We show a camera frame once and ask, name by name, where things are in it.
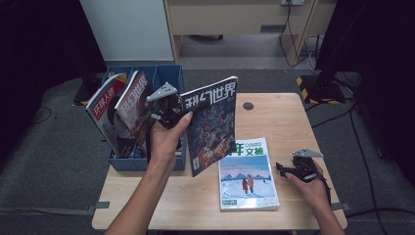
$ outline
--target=blue storage box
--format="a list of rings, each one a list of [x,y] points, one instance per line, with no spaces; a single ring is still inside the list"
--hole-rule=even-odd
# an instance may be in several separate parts
[[[103,83],[108,78],[110,72],[115,74],[126,72],[128,81],[131,79],[134,71],[144,71],[146,78],[151,84],[153,91],[159,89],[168,82],[178,90],[178,94],[184,93],[184,81],[181,66],[137,66],[137,67],[108,67],[104,75]],[[176,165],[174,170],[184,170],[186,164],[187,139],[181,139],[181,148],[176,150]],[[146,156],[143,155],[139,148],[135,148],[128,159],[116,159],[113,150],[110,152],[109,163],[117,171],[144,171],[148,163]]]

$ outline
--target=gray carpet floor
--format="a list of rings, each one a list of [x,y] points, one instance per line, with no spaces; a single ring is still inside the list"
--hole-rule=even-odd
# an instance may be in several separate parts
[[[236,75],[239,92],[294,92],[296,78],[310,70],[184,70],[185,87],[194,89]],[[95,205],[109,164],[110,147],[83,107],[72,105],[80,79],[48,90],[31,125],[0,175],[0,208],[48,208],[85,211]],[[347,97],[351,94],[344,90]],[[304,104],[311,125],[346,112],[353,104]],[[379,208],[415,212],[415,189],[393,160],[380,159],[364,119],[352,118],[370,169]],[[374,209],[368,173],[349,115],[313,128],[325,155],[337,193],[349,204],[347,215]],[[415,216],[395,211],[380,213],[389,234],[413,234]],[[0,212],[0,234],[102,234],[91,226],[92,215]],[[373,212],[350,217],[348,234],[382,234]],[[299,231],[313,234],[314,231]]]

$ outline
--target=table top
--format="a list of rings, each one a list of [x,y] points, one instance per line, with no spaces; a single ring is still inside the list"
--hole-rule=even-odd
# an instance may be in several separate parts
[[[252,103],[252,110],[244,104]],[[236,139],[265,137],[269,160],[280,199],[278,211],[220,211],[218,165],[213,164],[196,177],[189,160],[184,171],[174,171],[153,215],[149,229],[158,230],[301,230],[318,229],[317,221],[298,189],[279,175],[275,163],[292,165],[292,152],[307,148],[320,152],[300,96],[295,93],[238,93]],[[324,159],[315,159],[323,168],[331,190],[332,203],[339,199]],[[128,201],[143,172],[120,172],[110,166],[92,226],[105,230]],[[343,210],[335,211],[342,228],[347,221]]]

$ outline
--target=book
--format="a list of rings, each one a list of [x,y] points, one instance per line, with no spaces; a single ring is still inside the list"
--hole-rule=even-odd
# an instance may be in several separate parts
[[[186,130],[190,166],[195,177],[236,150],[235,106],[238,77],[230,76],[211,85],[180,94],[182,109],[197,108]]]
[[[280,207],[266,139],[237,140],[237,151],[219,161],[220,210],[277,211]]]
[[[152,87],[146,75],[142,70],[136,70],[115,105],[116,111],[134,136],[137,147],[141,149],[144,156],[147,156],[148,149],[147,134],[150,134],[150,128],[154,123],[154,119],[150,118],[152,104],[146,101],[150,95],[152,95]]]
[[[125,90],[126,80],[126,73],[108,77],[85,107],[119,158],[128,158],[135,148],[134,138],[115,109],[116,102]]]

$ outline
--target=forearm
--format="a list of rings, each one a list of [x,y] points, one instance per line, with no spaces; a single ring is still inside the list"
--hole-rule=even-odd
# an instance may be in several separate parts
[[[146,234],[171,170],[152,162],[107,234]]]
[[[318,226],[320,227],[320,232],[322,235],[345,234],[339,224],[339,221],[329,206],[313,208],[312,211],[315,218],[317,219]]]

